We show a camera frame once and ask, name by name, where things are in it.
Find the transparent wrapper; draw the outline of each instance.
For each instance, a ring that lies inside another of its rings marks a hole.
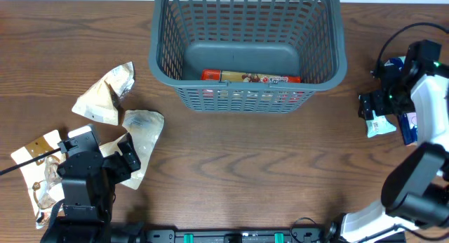
[[[13,152],[11,157],[20,164],[58,148],[60,141],[58,131],[54,130]],[[56,173],[58,165],[64,161],[65,155],[56,152],[20,168],[36,217],[36,229],[47,224],[53,205],[64,198],[61,178]]]

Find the wooden table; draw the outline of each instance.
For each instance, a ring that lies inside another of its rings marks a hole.
[[[413,151],[399,131],[366,138],[357,96],[379,86],[369,71],[396,30],[420,21],[448,26],[449,6],[342,4],[347,76],[290,114],[187,109],[148,68],[153,6],[0,1],[0,168],[53,129],[64,135],[90,123],[71,112],[76,98],[130,60],[136,83],[123,108],[157,110],[166,124],[140,189],[117,187],[113,221],[179,229],[288,227],[301,216],[325,223],[380,198],[387,175]],[[421,39],[444,43],[441,60],[449,62],[447,36],[427,27],[403,33],[386,56]],[[104,142],[124,133],[95,125]],[[1,177],[0,193],[0,241],[38,242],[44,231],[34,229],[20,171]]]

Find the torn packaging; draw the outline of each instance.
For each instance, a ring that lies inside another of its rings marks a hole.
[[[122,100],[133,84],[133,63],[119,65],[80,96],[72,112],[96,122],[119,125],[119,111],[116,109],[119,102],[115,98]]]
[[[16,164],[20,164],[57,149],[60,141],[59,132],[54,130],[13,152],[11,157]],[[64,161],[65,155],[56,152],[20,168],[36,216],[36,229],[47,224],[53,205],[64,198],[61,178],[56,173],[58,165]]]
[[[140,170],[132,172],[131,178],[121,184],[137,190],[145,177],[149,158],[153,152],[156,141],[161,135],[164,118],[158,112],[148,110],[127,110],[123,119],[122,126],[131,134],[133,138],[134,149],[140,159]],[[120,152],[117,143],[122,137],[115,141],[100,146],[100,151],[104,157]]]

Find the basket rim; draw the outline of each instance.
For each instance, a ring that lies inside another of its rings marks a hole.
[[[334,44],[333,54],[337,56],[335,71],[333,78],[321,84],[305,84],[305,83],[282,83],[282,84],[251,84],[251,88],[247,83],[229,82],[229,81],[201,81],[201,80],[177,80],[172,79],[162,72],[157,63],[157,51],[159,48],[159,32],[161,27],[162,8],[165,6],[163,0],[154,0],[154,10],[152,19],[151,43],[149,49],[148,64],[153,76],[161,83],[175,88],[221,88],[234,90],[284,90],[284,91],[327,91],[335,88],[340,84],[347,73],[347,57],[344,45],[343,20],[341,15],[340,0],[329,0],[330,7],[328,12],[331,14],[330,22],[332,25],[332,37]]]

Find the gray plastic basket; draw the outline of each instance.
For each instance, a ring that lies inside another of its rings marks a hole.
[[[206,112],[291,112],[347,72],[340,0],[155,0],[149,66]],[[301,84],[201,81],[204,69]]]

